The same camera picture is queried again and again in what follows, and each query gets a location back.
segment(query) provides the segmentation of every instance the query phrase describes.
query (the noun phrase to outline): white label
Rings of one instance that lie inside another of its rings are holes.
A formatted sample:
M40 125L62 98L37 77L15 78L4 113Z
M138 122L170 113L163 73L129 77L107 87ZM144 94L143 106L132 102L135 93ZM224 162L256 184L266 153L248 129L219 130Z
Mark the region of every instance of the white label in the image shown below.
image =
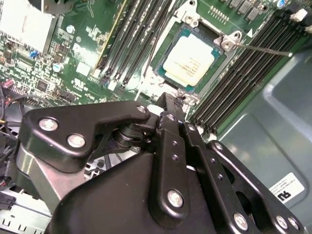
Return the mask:
M275 185L270 187L271 193L283 204L304 191L303 185L293 173L289 173Z

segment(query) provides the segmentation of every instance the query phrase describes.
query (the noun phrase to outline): motherboard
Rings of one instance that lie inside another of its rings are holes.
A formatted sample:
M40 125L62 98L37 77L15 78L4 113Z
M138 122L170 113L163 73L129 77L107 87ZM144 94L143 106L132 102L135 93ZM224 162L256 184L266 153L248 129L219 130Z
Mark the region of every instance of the motherboard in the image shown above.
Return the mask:
M309 0L77 0L60 15L0 0L0 13L7 102L148 105L167 92L214 134L312 33Z

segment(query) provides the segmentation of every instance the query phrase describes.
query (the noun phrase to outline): robotic arm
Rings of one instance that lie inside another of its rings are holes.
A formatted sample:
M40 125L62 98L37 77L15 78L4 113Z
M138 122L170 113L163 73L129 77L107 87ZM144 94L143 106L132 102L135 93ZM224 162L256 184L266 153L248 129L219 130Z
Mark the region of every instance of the robotic arm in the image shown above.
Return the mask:
M141 152L84 180L91 158ZM53 213L47 234L301 234L299 220L221 143L205 144L163 94L136 101L28 112L15 157L16 184Z

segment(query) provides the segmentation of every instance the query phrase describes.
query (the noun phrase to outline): blue component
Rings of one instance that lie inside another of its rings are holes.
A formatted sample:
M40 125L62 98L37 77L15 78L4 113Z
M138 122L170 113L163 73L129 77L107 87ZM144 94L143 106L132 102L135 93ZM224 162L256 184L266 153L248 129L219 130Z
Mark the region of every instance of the blue component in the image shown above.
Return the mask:
M39 54L39 51L32 51L29 54L29 58L34 59L35 57L37 57Z
M276 7L277 7L278 9L284 8L285 5L286 5L285 0L278 0L277 3L276 3Z

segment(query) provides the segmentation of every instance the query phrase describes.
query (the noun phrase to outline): silver screw head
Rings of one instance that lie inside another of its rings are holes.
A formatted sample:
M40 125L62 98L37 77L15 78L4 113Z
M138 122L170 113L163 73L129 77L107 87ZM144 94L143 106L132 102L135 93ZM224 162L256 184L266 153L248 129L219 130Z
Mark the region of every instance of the silver screw head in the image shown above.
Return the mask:
M70 135L67 138L67 142L71 147L74 147L74 148L82 148L86 144L85 139L78 134Z
M45 131L54 131L58 126L58 123L50 118L44 118L39 121L39 127Z
M299 230L299 225L298 225L297 221L296 221L294 218L289 217L289 218L288 218L288 221L293 225L294 228L296 228L297 230Z
M216 143L215 146L218 150L223 150L222 145L220 145L219 143Z
M138 109L138 111L140 111L142 113L146 113L146 109L144 106L137 106L136 108Z
M235 223L237 224L237 226L244 231L248 230L248 223L246 221L246 219L244 218L244 216L242 216L240 213L235 213L234 215L234 220Z
M189 129L192 131L196 131L196 128L193 125L189 125Z
M175 117L171 114L167 114L168 119L170 119L171 121L175 120Z
M170 190L168 192L168 200L171 205L174 207L182 207L183 206L183 198L182 196L175 190Z
M287 223L286 223L286 221L284 220L283 217L281 217L281 216L278 215L278 216L276 216L276 220L277 220L278 224L279 224L283 229L288 229Z

